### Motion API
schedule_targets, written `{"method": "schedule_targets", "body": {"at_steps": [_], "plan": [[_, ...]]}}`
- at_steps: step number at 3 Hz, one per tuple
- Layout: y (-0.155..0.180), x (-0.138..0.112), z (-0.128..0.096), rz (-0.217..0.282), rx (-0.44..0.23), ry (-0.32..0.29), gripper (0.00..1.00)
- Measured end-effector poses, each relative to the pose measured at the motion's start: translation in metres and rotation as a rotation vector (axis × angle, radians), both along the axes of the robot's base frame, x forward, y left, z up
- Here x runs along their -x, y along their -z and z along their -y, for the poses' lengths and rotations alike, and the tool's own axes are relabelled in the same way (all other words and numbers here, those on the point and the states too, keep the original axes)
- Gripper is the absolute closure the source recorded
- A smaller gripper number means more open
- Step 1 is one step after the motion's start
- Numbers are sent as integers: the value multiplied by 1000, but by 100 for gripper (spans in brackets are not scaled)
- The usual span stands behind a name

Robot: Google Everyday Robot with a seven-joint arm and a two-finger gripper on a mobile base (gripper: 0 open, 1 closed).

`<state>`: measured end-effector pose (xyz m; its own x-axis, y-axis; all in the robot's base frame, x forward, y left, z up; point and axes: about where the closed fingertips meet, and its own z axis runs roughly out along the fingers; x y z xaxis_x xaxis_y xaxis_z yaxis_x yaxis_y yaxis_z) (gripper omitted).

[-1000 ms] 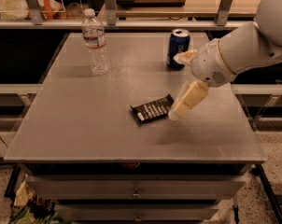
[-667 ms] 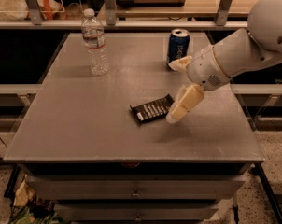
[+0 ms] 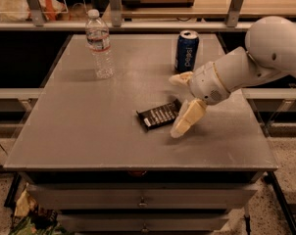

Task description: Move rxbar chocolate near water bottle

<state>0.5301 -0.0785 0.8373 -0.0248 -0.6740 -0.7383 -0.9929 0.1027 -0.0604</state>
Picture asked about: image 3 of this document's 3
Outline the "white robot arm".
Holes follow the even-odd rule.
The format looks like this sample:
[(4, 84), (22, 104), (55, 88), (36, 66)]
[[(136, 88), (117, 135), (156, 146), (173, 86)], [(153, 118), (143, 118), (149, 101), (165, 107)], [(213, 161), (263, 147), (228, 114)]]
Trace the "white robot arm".
[(251, 25), (245, 45), (193, 71), (170, 77), (170, 83), (189, 89), (173, 123), (171, 137), (181, 137), (201, 119), (209, 105), (227, 99), (240, 88), (265, 84), (286, 75), (296, 78), (296, 23), (265, 17)]

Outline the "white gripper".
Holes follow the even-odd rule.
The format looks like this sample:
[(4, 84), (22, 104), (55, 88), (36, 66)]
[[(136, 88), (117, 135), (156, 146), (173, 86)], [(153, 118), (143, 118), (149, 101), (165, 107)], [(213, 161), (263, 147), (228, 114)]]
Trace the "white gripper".
[(189, 85), (191, 94), (198, 98), (191, 101), (185, 100), (181, 105), (171, 129), (172, 138), (183, 136), (192, 125), (205, 115), (207, 105), (216, 105), (230, 95), (230, 92), (222, 84), (214, 62), (209, 62), (194, 72), (186, 71), (172, 75), (169, 82), (176, 86)]

